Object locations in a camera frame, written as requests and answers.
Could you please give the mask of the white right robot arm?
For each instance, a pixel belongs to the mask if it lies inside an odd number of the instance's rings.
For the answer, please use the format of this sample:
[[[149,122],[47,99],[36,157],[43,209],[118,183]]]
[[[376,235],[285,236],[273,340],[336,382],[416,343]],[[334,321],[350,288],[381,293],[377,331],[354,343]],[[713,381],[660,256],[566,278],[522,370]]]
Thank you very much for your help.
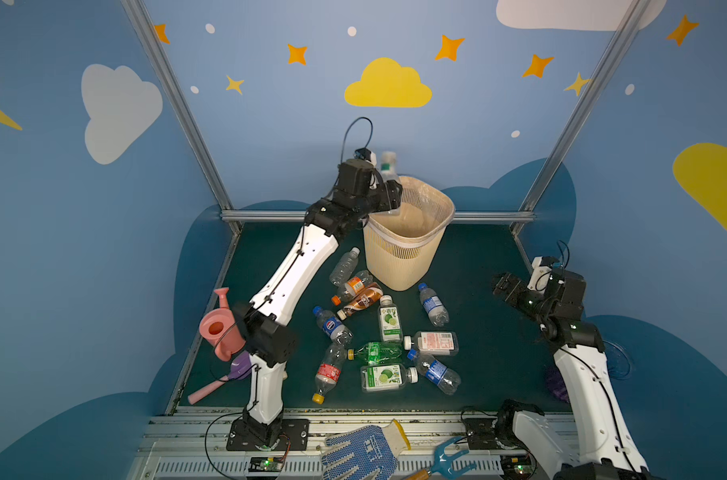
[[[579,447],[571,449],[555,433],[543,410],[512,399],[497,411],[497,441],[533,454],[551,479],[651,478],[613,392],[605,342],[597,326],[581,319],[583,276],[555,268],[545,280],[538,290],[536,279],[503,273],[493,293],[539,326],[569,396]]]

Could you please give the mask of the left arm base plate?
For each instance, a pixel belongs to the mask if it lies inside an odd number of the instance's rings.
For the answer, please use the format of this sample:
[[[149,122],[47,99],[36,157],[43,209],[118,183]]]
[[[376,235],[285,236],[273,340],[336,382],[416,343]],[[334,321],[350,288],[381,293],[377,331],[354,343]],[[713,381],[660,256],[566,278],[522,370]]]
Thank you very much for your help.
[[[305,451],[310,422],[306,419],[277,419],[261,424],[251,418],[232,422],[225,449],[227,451]]]

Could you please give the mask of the green sprite bottle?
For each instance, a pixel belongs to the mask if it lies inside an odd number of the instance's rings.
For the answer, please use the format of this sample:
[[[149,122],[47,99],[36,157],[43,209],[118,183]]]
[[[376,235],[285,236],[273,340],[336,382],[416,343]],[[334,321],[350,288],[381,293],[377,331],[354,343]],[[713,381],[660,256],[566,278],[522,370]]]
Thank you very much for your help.
[[[403,348],[395,342],[369,342],[347,350],[347,359],[365,366],[389,365],[401,361]]]

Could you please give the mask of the red label cola bottle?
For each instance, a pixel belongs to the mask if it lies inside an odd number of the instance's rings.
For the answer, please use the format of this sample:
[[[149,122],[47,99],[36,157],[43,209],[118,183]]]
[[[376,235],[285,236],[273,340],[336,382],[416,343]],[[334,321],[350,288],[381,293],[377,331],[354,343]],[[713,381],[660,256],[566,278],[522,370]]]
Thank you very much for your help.
[[[345,362],[347,362],[347,348],[332,342],[325,351],[315,374],[315,392],[312,396],[314,403],[322,405],[325,402],[326,396],[337,386]]]

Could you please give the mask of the pink label white cap bottle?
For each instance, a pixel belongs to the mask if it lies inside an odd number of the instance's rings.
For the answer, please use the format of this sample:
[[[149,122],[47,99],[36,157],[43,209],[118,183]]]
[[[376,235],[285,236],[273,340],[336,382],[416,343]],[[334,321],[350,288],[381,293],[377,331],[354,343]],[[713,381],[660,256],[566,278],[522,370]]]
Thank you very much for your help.
[[[403,348],[433,356],[453,356],[459,353],[459,338],[455,332],[422,332],[403,337]]]

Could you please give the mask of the clear bottle grey cap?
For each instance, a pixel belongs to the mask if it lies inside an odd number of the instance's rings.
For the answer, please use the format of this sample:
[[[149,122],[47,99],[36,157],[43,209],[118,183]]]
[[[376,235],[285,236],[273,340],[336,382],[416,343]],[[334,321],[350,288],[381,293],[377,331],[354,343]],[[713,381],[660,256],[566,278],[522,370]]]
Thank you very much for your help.
[[[401,180],[397,174],[397,154],[391,151],[385,151],[381,154],[381,176],[385,186],[389,190],[389,204],[391,209],[387,211],[387,215],[397,216],[401,212]]]

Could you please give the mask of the blue pepsi bottle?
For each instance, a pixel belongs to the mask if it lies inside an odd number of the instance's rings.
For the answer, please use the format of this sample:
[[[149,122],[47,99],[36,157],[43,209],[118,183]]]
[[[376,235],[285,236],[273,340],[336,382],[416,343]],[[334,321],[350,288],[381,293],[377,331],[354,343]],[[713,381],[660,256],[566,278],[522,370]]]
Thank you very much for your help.
[[[318,328],[329,337],[332,342],[345,346],[351,344],[353,335],[343,322],[330,310],[315,306],[312,310]]]

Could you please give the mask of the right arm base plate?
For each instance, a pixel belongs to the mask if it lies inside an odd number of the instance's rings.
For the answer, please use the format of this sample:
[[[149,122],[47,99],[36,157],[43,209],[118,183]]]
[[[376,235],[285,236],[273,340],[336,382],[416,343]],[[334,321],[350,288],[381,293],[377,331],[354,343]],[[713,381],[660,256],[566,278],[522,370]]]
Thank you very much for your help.
[[[483,416],[463,419],[470,450],[503,450],[507,448],[497,436],[497,418]]]

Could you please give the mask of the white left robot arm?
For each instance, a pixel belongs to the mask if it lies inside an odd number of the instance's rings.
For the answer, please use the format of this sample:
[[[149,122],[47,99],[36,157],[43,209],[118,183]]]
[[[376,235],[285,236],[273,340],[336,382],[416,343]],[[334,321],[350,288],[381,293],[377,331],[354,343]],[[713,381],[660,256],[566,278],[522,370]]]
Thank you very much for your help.
[[[250,397],[241,420],[256,446],[275,446],[282,432],[283,373],[298,340],[288,324],[298,300],[341,240],[369,215],[399,207],[401,194],[401,184],[383,180],[373,162],[343,161],[331,192],[306,210],[275,274],[247,304],[233,307],[252,364]]]

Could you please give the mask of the blue label water bottle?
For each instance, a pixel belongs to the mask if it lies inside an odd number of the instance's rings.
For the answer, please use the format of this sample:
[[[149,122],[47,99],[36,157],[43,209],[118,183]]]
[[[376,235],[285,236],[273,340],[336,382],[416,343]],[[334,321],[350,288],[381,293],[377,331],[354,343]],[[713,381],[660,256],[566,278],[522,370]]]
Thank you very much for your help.
[[[435,384],[444,394],[455,395],[457,390],[459,390],[461,376],[435,356],[417,349],[411,349],[407,353],[407,359],[415,364],[419,375],[422,375],[432,384]]]

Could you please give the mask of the small blue cap bottle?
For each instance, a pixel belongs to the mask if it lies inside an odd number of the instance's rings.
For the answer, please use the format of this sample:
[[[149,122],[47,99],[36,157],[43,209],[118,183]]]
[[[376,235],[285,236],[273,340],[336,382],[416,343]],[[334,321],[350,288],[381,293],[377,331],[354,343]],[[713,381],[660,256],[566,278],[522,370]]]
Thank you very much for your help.
[[[443,327],[449,323],[449,312],[433,288],[425,283],[419,283],[419,300],[435,327]]]

